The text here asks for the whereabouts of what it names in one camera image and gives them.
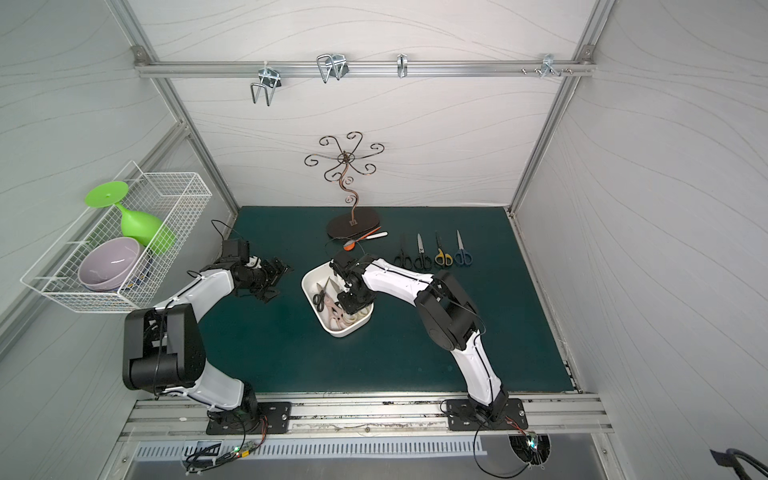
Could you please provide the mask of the blue handled scissors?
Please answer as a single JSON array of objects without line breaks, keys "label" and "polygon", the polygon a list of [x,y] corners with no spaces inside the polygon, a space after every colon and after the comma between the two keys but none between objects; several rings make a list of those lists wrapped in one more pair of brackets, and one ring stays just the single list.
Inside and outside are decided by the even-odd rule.
[{"label": "blue handled scissors", "polygon": [[457,251],[456,251],[456,254],[454,255],[455,264],[461,267],[471,266],[473,264],[473,257],[466,250],[461,232],[459,230],[456,230],[456,242],[457,242]]}]

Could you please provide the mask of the black handled steel scissors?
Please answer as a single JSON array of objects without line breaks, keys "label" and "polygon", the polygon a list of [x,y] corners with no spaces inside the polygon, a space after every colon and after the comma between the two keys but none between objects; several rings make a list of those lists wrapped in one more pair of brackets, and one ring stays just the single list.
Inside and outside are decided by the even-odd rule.
[{"label": "black handled steel scissors", "polygon": [[413,260],[414,268],[419,271],[429,271],[432,267],[432,260],[426,254],[422,236],[417,235],[417,256]]}]

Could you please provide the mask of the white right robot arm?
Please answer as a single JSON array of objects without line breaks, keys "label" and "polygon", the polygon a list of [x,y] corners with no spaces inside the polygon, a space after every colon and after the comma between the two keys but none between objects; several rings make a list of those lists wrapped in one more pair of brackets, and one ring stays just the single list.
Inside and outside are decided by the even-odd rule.
[{"label": "white right robot arm", "polygon": [[487,422],[498,420],[508,392],[485,352],[477,306],[450,272],[419,273],[375,255],[356,259],[346,252],[333,257],[330,268],[344,283],[337,301],[348,314],[372,304],[378,293],[415,307],[432,341],[455,359],[475,415]]}]

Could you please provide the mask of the all black scissors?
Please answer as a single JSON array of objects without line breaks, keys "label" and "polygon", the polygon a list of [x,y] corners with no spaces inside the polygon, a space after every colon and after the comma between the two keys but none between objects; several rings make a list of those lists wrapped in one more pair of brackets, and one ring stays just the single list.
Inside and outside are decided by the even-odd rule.
[{"label": "all black scissors", "polygon": [[413,269],[413,259],[407,252],[407,240],[405,235],[400,237],[399,251],[398,254],[394,257],[393,264],[397,267],[407,270]]}]

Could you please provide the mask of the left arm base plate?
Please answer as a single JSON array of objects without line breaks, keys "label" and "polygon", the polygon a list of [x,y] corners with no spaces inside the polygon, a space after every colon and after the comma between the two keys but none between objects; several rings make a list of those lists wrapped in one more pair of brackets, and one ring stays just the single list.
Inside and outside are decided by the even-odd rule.
[{"label": "left arm base plate", "polygon": [[285,434],[289,429],[291,402],[260,402],[254,409],[208,412],[206,435]]}]

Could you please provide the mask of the yellow handled scissors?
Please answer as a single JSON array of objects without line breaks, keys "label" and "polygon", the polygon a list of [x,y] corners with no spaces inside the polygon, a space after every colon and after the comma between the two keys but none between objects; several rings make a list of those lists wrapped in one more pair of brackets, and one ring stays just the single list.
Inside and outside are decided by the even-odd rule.
[{"label": "yellow handled scissors", "polygon": [[453,257],[443,247],[441,236],[438,232],[435,232],[435,243],[437,254],[434,257],[434,262],[438,267],[451,267],[454,264]]}]

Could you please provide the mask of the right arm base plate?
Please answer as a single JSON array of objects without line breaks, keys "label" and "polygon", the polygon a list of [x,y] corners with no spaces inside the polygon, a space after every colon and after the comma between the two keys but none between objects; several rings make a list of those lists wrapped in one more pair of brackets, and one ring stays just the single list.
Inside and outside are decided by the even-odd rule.
[{"label": "right arm base plate", "polygon": [[448,419],[450,431],[474,432],[482,430],[521,431],[529,428],[523,403],[509,398],[501,409],[490,410],[469,398],[446,399],[440,403],[440,412]]}]

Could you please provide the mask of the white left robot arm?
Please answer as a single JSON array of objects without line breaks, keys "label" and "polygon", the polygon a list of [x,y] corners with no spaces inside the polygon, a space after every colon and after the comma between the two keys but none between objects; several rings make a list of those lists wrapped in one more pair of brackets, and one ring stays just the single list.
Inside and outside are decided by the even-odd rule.
[{"label": "white left robot arm", "polygon": [[253,388],[207,359],[199,323],[220,300],[241,292],[269,302],[279,295],[277,284],[290,271],[278,258],[219,261],[194,272],[193,280],[170,298],[128,313],[124,320],[124,385],[156,397],[186,397],[218,416],[257,417]]}]

